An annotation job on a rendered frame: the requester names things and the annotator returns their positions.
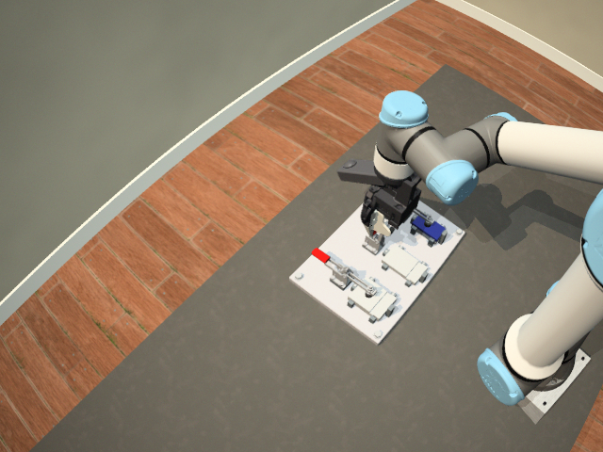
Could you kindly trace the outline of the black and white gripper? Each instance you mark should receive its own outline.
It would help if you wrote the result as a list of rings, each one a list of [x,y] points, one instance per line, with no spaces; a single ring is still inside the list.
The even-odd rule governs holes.
[[[422,190],[416,186],[421,178],[413,173],[407,177],[408,179],[391,179],[382,175],[375,165],[374,171],[386,185],[371,185],[367,190],[361,211],[361,220],[370,236],[373,236],[374,230],[385,236],[390,236],[391,232],[384,224],[384,219],[387,219],[388,224],[395,229],[399,228],[400,224],[417,208]],[[411,197],[410,194],[412,194]]]

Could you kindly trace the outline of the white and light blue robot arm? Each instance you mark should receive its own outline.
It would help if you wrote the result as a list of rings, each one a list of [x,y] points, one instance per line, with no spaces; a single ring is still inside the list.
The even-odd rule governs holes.
[[[443,137],[428,117],[417,94],[389,93],[379,116],[374,161],[350,159],[337,170],[340,180],[385,186],[374,165],[391,179],[415,172],[446,205],[464,201],[477,186],[478,173],[494,164],[603,185],[603,131],[522,122],[501,112]],[[579,348],[603,319],[603,189],[597,196],[583,223],[577,259],[543,302],[478,358],[484,385],[505,405],[517,404],[532,390],[560,387]]]

